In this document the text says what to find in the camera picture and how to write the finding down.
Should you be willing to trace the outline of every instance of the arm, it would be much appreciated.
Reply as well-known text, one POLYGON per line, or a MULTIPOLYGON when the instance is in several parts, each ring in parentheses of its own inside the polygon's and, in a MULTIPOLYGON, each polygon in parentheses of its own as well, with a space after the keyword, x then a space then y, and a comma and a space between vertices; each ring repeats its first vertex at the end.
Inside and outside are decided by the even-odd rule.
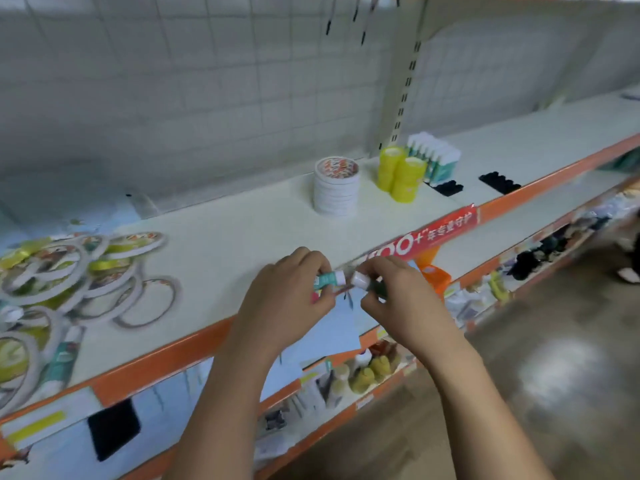
POLYGON ((306 248, 261 270, 216 354, 164 480, 252 478, 264 380, 280 352, 335 305, 329 290, 311 304, 316 274, 329 271, 327 259, 306 248))
POLYGON ((369 292, 363 309, 407 347, 440 392, 459 480, 549 480, 480 355, 455 325, 420 272, 396 257, 376 257, 359 271, 384 279, 388 300, 369 292))

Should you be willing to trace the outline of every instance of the forearm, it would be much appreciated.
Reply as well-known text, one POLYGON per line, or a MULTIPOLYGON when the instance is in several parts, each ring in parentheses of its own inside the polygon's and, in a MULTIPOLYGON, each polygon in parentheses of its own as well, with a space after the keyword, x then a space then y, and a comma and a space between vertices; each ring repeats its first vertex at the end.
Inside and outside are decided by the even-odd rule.
POLYGON ((252 478, 260 391, 274 360, 259 354, 232 338, 222 346, 164 480, 252 478))
POLYGON ((452 336, 444 356, 416 352, 440 392, 459 480, 552 476, 494 386, 480 355, 452 336))

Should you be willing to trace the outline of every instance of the left hand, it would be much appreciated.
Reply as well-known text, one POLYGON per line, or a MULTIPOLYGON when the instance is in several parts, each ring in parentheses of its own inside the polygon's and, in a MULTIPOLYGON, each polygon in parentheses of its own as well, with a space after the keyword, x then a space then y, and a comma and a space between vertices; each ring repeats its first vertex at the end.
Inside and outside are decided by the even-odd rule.
POLYGON ((275 358, 335 306, 331 286, 311 303, 316 275, 329 272, 331 265, 324 254, 307 248, 263 267, 244 297, 230 339, 275 358))

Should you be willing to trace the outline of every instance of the white sneaker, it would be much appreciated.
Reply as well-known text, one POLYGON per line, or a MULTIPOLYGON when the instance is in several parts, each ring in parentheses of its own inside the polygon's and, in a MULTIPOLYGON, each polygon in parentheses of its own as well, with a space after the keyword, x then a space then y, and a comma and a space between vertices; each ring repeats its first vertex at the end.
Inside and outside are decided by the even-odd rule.
POLYGON ((621 237, 616 240, 617 247, 626 253, 632 253, 634 251, 636 248, 635 243, 635 240, 629 239, 628 237, 621 237))
POLYGON ((619 269, 618 276, 622 278, 624 281, 631 284, 640 283, 640 276, 638 276, 638 274, 630 267, 624 267, 622 269, 619 269))

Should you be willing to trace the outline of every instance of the concrete floor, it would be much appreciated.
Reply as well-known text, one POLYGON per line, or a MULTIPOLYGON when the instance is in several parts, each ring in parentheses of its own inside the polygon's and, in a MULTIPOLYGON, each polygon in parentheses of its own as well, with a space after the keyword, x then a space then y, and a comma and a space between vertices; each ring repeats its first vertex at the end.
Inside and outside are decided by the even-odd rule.
MULTIPOLYGON (((628 259, 602 246, 470 337, 558 480, 640 479, 640 287, 616 279, 628 259)), ((455 479, 427 371, 272 478, 455 479)))

